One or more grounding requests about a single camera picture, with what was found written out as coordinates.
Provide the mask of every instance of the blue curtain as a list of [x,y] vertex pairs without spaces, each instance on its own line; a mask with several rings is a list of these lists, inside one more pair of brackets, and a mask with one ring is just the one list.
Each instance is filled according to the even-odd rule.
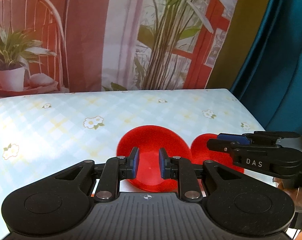
[[302,0],[269,0],[230,91],[265,130],[302,134]]

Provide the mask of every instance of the white pot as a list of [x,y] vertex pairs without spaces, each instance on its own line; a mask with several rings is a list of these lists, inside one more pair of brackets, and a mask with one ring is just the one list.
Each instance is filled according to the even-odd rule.
[[0,84],[3,90],[23,91],[25,68],[0,70]]

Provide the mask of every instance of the floral tablecloth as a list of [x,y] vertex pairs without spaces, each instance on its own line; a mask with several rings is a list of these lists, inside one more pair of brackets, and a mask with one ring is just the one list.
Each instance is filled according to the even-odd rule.
[[[173,130],[190,146],[203,133],[263,130],[225,89],[43,94],[0,99],[1,204],[13,190],[85,159],[115,156],[121,137],[141,125]],[[272,183],[271,177],[246,171]],[[121,191],[136,191],[121,182]]]

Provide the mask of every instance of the chair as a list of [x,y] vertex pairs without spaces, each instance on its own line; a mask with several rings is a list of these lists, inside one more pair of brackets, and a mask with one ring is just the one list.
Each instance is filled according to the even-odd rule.
[[32,38],[42,41],[42,47],[56,56],[40,56],[40,64],[30,64],[30,74],[44,73],[58,83],[58,90],[69,85],[65,38],[57,9],[49,0],[0,0],[0,24],[7,30],[31,29]]

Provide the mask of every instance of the crosshair symbol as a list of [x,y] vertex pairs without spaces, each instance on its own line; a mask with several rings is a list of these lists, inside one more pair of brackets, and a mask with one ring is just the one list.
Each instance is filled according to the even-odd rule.
[[146,200],[149,200],[149,199],[151,199],[153,197],[151,195],[144,195],[143,198],[146,199]]

